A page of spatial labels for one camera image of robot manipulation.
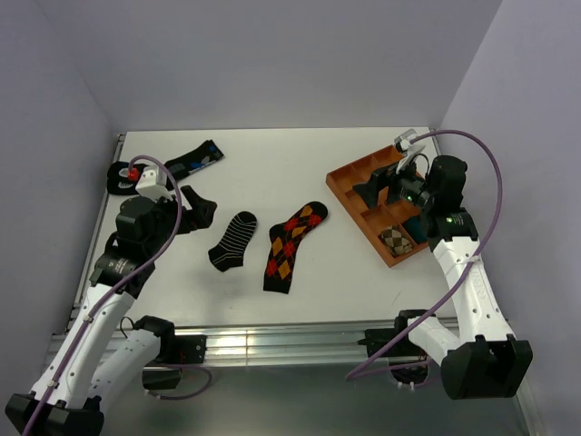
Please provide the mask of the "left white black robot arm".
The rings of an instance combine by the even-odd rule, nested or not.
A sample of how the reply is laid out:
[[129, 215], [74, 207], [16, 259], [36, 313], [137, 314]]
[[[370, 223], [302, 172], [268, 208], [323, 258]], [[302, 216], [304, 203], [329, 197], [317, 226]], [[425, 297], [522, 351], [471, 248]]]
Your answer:
[[106, 409], [148, 364], [179, 369], [172, 322], [143, 316], [125, 342], [105, 353], [125, 314], [178, 234], [212, 225], [217, 204], [184, 186], [179, 195], [135, 196], [120, 206], [116, 230], [94, 265], [82, 307], [59, 351], [5, 415], [22, 435], [97, 435]]

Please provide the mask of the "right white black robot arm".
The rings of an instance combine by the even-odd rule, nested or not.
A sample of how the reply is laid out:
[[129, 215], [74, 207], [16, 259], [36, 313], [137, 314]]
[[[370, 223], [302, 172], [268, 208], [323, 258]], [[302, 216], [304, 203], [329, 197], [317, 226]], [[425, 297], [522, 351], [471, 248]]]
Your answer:
[[444, 390], [452, 400], [511, 398], [516, 395], [533, 359], [531, 346], [516, 338], [499, 308], [480, 256], [485, 240], [462, 207], [467, 164], [441, 155], [420, 178], [408, 159], [379, 168], [353, 189], [368, 207], [379, 192], [420, 211], [428, 246], [449, 286], [443, 301], [452, 301], [458, 332], [444, 327], [433, 309], [408, 310], [396, 319], [393, 338], [347, 375], [369, 375], [369, 366], [392, 347], [405, 354], [420, 348], [440, 368]]

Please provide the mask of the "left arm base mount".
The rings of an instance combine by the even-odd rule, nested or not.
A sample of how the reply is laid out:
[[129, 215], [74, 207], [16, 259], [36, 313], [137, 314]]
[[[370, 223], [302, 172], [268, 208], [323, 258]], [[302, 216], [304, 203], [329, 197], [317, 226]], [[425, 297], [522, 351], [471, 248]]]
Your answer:
[[202, 364], [207, 350], [207, 336], [203, 334], [177, 335], [172, 348], [172, 363]]

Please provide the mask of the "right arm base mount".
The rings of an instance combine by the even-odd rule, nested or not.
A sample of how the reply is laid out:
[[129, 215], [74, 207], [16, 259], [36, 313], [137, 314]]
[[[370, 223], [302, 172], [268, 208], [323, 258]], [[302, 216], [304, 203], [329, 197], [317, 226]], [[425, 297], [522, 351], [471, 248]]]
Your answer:
[[365, 348], [367, 357], [370, 358], [383, 346], [387, 345], [397, 332], [394, 328], [367, 329], [362, 339], [357, 341], [359, 346]]

